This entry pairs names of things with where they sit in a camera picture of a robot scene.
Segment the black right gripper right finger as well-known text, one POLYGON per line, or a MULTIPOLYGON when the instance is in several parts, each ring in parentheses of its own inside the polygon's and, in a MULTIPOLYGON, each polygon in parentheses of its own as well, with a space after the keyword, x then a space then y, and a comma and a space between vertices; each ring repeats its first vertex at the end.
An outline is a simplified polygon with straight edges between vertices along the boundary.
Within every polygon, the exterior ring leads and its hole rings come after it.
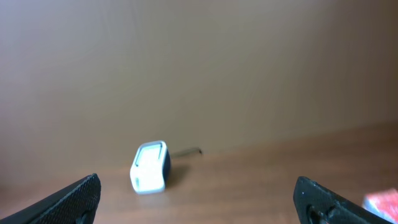
POLYGON ((301 224, 390 224, 305 176, 296 181, 293 201, 301 224))

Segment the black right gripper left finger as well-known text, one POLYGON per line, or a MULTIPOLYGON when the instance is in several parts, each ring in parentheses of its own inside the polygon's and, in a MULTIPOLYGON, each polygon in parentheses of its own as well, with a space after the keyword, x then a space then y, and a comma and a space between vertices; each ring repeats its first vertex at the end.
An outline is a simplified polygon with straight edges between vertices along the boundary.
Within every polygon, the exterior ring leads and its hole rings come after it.
POLYGON ((1 219, 1 224, 93 224, 100 198, 101 181, 94 173, 1 219))

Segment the white barcode scanner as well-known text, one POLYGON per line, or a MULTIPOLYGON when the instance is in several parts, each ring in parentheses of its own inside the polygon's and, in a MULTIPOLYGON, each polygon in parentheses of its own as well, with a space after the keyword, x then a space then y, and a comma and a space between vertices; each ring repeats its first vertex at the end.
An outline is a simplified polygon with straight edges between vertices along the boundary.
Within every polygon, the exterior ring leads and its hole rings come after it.
POLYGON ((135 193, 145 195, 163 192, 170 170, 171 158, 164 141, 140 145, 129 173, 135 193))

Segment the small red white carton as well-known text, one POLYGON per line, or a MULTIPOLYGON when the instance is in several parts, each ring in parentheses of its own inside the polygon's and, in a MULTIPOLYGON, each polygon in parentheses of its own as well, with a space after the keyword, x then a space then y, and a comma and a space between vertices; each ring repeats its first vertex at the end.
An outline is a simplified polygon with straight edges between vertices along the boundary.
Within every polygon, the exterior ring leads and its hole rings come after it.
POLYGON ((366 194, 362 207, 391 223, 397 224, 396 189, 366 194))

